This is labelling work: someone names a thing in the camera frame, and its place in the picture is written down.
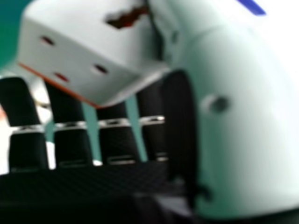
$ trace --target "teal surface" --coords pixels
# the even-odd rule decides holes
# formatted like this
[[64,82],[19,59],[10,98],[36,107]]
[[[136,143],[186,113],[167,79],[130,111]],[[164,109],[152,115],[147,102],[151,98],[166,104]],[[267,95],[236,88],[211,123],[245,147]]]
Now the teal surface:
[[[29,2],[31,0],[0,0],[0,69],[16,56],[21,13]],[[95,110],[89,105],[82,105],[88,123],[93,156],[95,159],[101,160]],[[147,157],[138,124],[138,110],[135,97],[128,99],[127,106],[140,155],[142,160],[145,161]],[[47,125],[46,130],[47,140],[53,141],[53,122]]]

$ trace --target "blue tape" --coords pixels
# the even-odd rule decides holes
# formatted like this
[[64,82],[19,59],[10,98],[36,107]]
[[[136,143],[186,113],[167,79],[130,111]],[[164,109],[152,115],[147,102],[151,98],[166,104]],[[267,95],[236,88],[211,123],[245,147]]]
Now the blue tape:
[[253,0],[238,0],[242,5],[244,5],[249,11],[254,15],[266,15],[266,12]]

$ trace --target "orange edge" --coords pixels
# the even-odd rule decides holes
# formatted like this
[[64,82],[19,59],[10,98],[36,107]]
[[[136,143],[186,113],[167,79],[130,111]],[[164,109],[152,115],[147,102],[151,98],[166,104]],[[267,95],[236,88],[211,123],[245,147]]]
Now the orange edge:
[[80,96],[80,95],[76,94],[75,92],[73,92],[73,91],[71,91],[71,90],[65,88],[64,86],[62,86],[62,85],[60,85],[60,84],[54,82],[53,80],[49,79],[48,77],[46,77],[45,75],[39,73],[38,71],[35,71],[34,69],[32,69],[32,68],[30,68],[30,67],[28,67],[28,66],[26,66],[26,65],[24,65],[24,64],[22,64],[22,63],[18,63],[18,64],[19,64],[19,66],[21,66],[22,68],[24,68],[24,69],[26,69],[27,71],[30,71],[30,72],[32,72],[33,74],[39,76],[40,78],[44,79],[47,83],[49,83],[49,84],[51,84],[51,85],[57,87],[58,89],[60,89],[60,90],[62,90],[62,91],[64,91],[64,92],[66,92],[67,94],[73,96],[74,98],[76,98],[76,99],[78,99],[78,100],[81,100],[81,101],[84,101],[84,102],[88,103],[89,105],[93,106],[93,107],[96,108],[96,109],[101,109],[101,108],[103,108],[102,106],[98,106],[98,105],[94,104],[93,102],[89,101],[88,99],[84,98],[83,96]]

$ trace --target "blue stripe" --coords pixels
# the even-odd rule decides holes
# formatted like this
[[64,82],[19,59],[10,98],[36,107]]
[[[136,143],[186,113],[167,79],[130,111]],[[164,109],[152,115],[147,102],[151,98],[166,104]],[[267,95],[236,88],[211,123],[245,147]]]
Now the blue stripe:
[[253,0],[238,0],[254,15],[266,15],[266,12]]

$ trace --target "robotic hand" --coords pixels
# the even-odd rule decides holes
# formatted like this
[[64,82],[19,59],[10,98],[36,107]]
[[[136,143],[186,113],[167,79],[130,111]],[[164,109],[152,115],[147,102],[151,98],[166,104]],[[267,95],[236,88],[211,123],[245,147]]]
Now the robotic hand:
[[163,78],[169,172],[194,212],[271,215],[299,206],[299,101],[249,25],[263,16],[252,0],[37,0],[19,63],[98,109]]

